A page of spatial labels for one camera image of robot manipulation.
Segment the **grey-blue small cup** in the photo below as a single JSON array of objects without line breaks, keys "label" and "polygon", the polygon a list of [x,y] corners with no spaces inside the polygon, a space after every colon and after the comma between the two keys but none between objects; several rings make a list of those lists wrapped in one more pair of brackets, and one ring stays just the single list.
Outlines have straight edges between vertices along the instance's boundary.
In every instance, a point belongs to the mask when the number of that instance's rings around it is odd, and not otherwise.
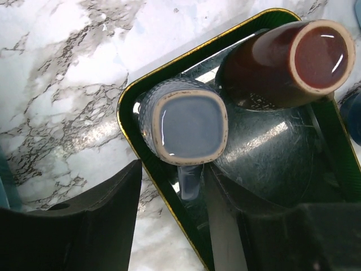
[{"label": "grey-blue small cup", "polygon": [[225,103],[209,85],[171,78],[137,97],[133,113],[149,149],[177,167],[180,195],[194,200],[203,165],[219,158],[228,137]]}]

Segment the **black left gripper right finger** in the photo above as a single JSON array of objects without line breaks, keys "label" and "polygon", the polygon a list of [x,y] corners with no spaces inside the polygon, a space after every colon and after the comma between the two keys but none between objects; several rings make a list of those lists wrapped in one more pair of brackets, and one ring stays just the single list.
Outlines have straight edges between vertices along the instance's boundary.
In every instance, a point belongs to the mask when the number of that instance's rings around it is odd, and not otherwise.
[{"label": "black left gripper right finger", "polygon": [[284,208],[204,168],[216,270],[359,270],[360,204]]}]

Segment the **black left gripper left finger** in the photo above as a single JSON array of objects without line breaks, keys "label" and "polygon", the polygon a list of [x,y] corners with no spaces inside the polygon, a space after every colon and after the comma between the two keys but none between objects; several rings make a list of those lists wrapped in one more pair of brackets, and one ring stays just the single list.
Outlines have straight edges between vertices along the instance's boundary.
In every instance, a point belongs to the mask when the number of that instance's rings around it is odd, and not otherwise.
[{"label": "black left gripper left finger", "polygon": [[48,210],[1,209],[2,270],[127,270],[142,183],[134,160]]}]

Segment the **brown small cup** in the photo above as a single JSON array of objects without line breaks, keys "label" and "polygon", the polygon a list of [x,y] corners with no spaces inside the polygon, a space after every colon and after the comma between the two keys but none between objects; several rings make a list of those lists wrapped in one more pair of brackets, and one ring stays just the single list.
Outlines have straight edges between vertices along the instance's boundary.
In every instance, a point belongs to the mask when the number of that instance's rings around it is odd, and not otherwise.
[{"label": "brown small cup", "polygon": [[215,80],[237,106],[271,111],[332,94],[349,78],[355,60],[355,42],[340,23],[295,21],[236,46]]}]

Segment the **dark blue gold-rimmed cup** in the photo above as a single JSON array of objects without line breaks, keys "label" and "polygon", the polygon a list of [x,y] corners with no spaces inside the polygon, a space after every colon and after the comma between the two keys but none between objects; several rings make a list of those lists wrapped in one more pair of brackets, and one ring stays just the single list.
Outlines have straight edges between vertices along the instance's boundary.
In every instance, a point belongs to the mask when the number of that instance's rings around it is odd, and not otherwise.
[{"label": "dark blue gold-rimmed cup", "polygon": [[360,146],[360,86],[341,100],[340,114],[350,137]]}]

